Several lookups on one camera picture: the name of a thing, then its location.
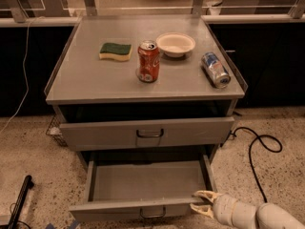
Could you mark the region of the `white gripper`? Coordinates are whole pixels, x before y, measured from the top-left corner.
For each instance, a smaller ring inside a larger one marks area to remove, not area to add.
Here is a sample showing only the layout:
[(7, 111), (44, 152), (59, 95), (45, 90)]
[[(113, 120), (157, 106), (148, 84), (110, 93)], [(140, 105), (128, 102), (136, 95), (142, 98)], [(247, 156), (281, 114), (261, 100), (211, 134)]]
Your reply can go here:
[(222, 195), (214, 191), (200, 190), (194, 192), (193, 196), (207, 199), (213, 203), (213, 210), (211, 205), (190, 204), (191, 209), (202, 216), (211, 219), (214, 217), (219, 223), (237, 229), (258, 228), (254, 205), (242, 202), (228, 194)]

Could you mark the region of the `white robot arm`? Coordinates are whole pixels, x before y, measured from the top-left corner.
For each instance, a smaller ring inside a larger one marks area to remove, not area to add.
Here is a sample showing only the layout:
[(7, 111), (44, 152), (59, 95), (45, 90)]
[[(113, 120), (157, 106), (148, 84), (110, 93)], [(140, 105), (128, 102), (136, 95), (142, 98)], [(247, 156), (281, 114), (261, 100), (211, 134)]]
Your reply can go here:
[(254, 206), (213, 191), (196, 191), (193, 195), (207, 199), (211, 205), (191, 203), (191, 209), (222, 225), (236, 229), (305, 229), (294, 216), (272, 203)]

